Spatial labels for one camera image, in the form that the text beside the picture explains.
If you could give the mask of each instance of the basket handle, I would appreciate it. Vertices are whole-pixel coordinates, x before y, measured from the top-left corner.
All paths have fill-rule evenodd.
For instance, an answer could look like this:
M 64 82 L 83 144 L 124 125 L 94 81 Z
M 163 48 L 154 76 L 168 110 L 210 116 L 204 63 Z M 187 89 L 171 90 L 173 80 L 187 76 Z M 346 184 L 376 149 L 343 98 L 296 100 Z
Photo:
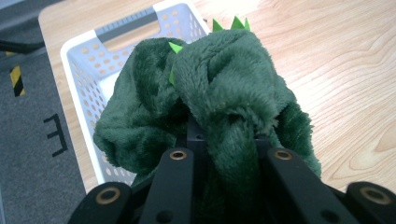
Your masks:
M 157 21 L 157 13 L 153 7 L 136 12 L 133 15 L 111 22 L 103 27 L 95 29 L 96 35 L 102 43 L 107 42 L 119 35 L 128 33 L 134 29 Z

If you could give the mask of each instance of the hazard tape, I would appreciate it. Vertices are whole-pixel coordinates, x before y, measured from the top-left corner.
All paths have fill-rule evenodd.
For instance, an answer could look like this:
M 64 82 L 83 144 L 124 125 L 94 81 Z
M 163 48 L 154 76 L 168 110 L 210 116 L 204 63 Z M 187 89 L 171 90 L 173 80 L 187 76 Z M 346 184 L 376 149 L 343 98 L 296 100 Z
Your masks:
M 9 56 L 13 54 L 12 52 L 6 52 L 6 55 Z M 12 88 L 14 89 L 15 97 L 24 95 L 26 92 L 23 87 L 22 76 L 21 76 L 21 68 L 19 65 L 13 67 L 9 71 L 9 76 L 11 77 Z

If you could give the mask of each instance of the green stuffed toy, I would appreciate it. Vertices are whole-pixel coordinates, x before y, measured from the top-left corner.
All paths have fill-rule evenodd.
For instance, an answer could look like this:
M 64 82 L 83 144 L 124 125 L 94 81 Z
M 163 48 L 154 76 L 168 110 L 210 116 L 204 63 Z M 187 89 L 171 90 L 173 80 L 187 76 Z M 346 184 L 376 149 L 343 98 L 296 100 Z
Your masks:
M 310 118 L 274 68 L 267 50 L 236 17 L 231 30 L 191 44 L 174 38 L 140 42 L 124 65 L 96 123 L 94 143 L 110 163 L 155 175 L 165 150 L 187 131 L 193 114 L 205 131 L 205 192 L 196 199 L 199 223 L 263 223 L 261 174 L 254 136 L 297 152 L 316 175 Z

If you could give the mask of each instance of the gray carpet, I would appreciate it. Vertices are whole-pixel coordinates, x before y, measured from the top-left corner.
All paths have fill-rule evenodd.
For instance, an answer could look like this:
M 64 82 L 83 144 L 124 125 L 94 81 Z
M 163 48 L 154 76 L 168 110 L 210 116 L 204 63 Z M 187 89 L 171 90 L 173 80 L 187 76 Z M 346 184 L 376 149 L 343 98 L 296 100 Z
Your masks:
M 15 18 L 54 2 L 26 1 L 0 10 L 0 40 L 42 41 L 36 19 L 20 23 Z M 5 26 L 4 18 L 16 25 Z M 5 53 L 0 54 L 1 62 Z M 21 77 L 26 94 L 15 97 L 9 71 L 0 71 L 0 190 L 5 222 L 66 223 L 85 190 L 48 55 L 21 63 Z M 67 150 L 53 157 L 63 146 L 59 135 L 48 139 L 57 131 L 55 121 L 44 120 L 56 114 Z

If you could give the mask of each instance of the dark green fleece garment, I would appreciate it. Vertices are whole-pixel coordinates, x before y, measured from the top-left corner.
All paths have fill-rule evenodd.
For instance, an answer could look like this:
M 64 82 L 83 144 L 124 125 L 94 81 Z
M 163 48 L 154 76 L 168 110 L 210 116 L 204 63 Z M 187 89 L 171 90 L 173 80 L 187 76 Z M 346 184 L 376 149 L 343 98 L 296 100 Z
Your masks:
M 169 42 L 183 49 L 175 54 Z M 142 41 L 120 73 L 93 140 L 112 164 L 137 173 L 136 185 L 155 174 L 163 152 L 186 132 L 189 113 L 204 129 L 213 161 L 196 201 L 199 223 L 262 222 L 257 134 L 296 151 L 320 175 L 310 119 L 250 31 L 219 31 L 189 45 Z

